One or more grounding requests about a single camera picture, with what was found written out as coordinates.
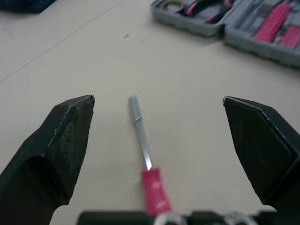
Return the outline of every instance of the pink tool handle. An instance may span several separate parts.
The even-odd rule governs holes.
[[[151,216],[171,211],[169,198],[165,192],[163,180],[158,167],[142,172],[146,191],[146,208]]]
[[[280,44],[286,45],[291,48],[295,48],[297,47],[299,42],[300,42],[300,27],[291,25],[287,29],[285,36],[282,38]]]
[[[254,35],[254,38],[271,43],[280,27],[285,22],[289,12],[290,5],[287,2],[283,2],[276,6],[262,23],[257,33]]]

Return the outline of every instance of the gray tool case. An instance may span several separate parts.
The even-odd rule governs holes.
[[[224,34],[225,43],[228,45],[287,66],[300,68],[299,0],[236,0],[223,18],[213,24],[206,21],[218,12],[224,0],[209,6],[194,17],[178,13],[178,8],[173,6],[161,8],[160,5],[164,1],[166,0],[157,0],[151,4],[151,13],[160,22],[207,38]],[[182,2],[190,4],[193,1],[182,0]],[[282,3],[289,7],[288,16],[282,19],[274,38],[267,42],[255,38],[260,27],[270,16],[270,12]],[[283,38],[291,26],[296,28],[292,40],[289,38],[289,43],[297,43],[293,46],[283,44]]]

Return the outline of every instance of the tool case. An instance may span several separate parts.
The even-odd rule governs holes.
[[[236,0],[222,19],[209,23],[224,0],[213,1],[193,17],[178,7],[161,7],[167,0],[151,4],[153,17],[181,30],[210,38],[223,34],[226,44],[281,64],[300,68],[300,1]],[[185,5],[193,0],[181,0]]]

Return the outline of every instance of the tool kit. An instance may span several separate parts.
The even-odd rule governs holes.
[[[300,0],[157,0],[153,17],[204,37],[300,68]]]

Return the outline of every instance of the dark blue object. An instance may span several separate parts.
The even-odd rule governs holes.
[[[18,13],[41,13],[55,0],[0,0],[0,10]]]

